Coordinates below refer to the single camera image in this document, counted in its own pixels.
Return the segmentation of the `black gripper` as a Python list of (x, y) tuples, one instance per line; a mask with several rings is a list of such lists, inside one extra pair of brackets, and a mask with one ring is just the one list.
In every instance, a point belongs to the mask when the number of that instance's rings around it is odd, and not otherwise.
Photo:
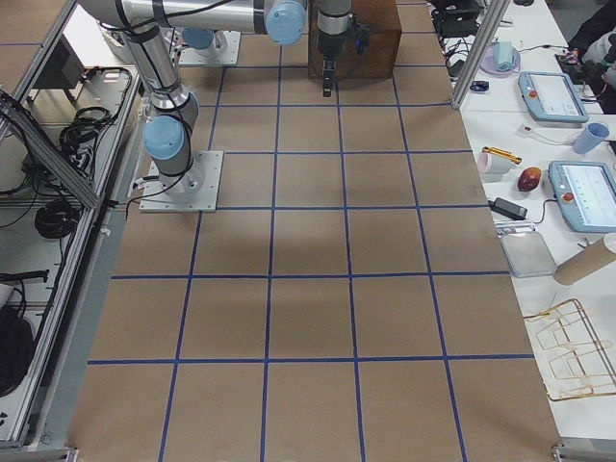
[(347, 33), (346, 13), (318, 12), (318, 50), (323, 54), (322, 96), (330, 97), (335, 83), (335, 61), (344, 52)]

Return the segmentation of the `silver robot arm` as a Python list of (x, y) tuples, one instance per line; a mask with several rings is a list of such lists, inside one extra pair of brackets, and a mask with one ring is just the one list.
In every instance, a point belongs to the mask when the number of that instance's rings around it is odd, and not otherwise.
[(80, 5), (120, 33), (153, 105), (142, 143), (166, 194), (183, 201), (195, 197), (205, 181), (192, 152), (198, 103), (181, 82), (164, 29), (248, 32), (286, 46), (299, 40), (309, 11), (306, 1), (83, 1)]
[(181, 37), (195, 50), (207, 50), (213, 47), (215, 51), (222, 52), (228, 47), (226, 35), (220, 30), (184, 28)]

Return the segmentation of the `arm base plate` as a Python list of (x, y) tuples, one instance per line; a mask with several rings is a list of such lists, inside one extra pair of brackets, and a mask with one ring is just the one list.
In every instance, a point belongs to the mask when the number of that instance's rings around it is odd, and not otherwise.
[(223, 31), (228, 41), (228, 47), (222, 51), (215, 51), (213, 47), (207, 50), (195, 50), (184, 41), (177, 49), (176, 58), (180, 66), (206, 66), (220, 67), (236, 65), (239, 58), (241, 33)]
[(148, 174), (156, 179), (145, 184), (145, 199), (141, 200), (140, 210), (144, 213), (215, 212), (223, 155), (223, 151), (194, 152), (192, 168), (168, 190), (174, 179), (160, 177), (158, 168), (151, 161)]

